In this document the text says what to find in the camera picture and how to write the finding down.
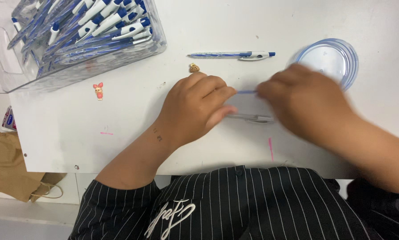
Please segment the brown paper bag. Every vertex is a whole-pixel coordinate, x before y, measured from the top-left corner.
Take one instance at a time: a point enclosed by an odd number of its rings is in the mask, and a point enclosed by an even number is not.
[[[40,196],[47,195],[65,175],[27,172],[17,133],[0,132],[0,192],[23,202],[29,199],[35,202]]]

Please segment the white table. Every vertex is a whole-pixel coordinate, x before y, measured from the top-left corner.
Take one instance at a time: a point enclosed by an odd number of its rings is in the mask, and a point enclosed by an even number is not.
[[[168,40],[164,53],[52,93],[10,94],[28,171],[99,172],[155,120],[167,92],[188,75],[192,62],[236,89],[252,89],[285,68],[300,48],[324,38],[341,38],[355,47],[360,70],[348,91],[352,104],[399,136],[399,0],[156,0],[156,5]],[[258,62],[185,57],[236,50],[275,51],[277,56]],[[92,87],[100,82],[103,101],[97,101]],[[303,166],[328,178],[354,174],[346,163],[278,124],[234,119],[177,150],[158,174],[237,164]]]

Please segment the shirt button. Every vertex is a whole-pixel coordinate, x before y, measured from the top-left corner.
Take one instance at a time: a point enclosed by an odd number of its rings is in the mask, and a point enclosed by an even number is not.
[[[238,177],[241,177],[243,175],[243,172],[241,170],[237,170],[235,173]]]

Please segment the pink pig figurine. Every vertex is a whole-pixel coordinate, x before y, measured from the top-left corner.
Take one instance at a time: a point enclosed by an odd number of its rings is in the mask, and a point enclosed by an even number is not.
[[[93,87],[96,89],[96,94],[97,94],[97,100],[103,100],[103,91],[102,91],[102,87],[103,87],[103,83],[99,83],[99,85],[93,85]]]

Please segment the wrist tattoo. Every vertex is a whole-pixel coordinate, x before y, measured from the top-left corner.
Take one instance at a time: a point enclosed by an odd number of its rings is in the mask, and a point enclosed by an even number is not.
[[[152,131],[156,134],[158,132],[158,130],[156,128],[152,129]],[[158,135],[158,137],[156,137],[156,139],[158,139],[159,142],[162,141],[162,137],[161,135]]]

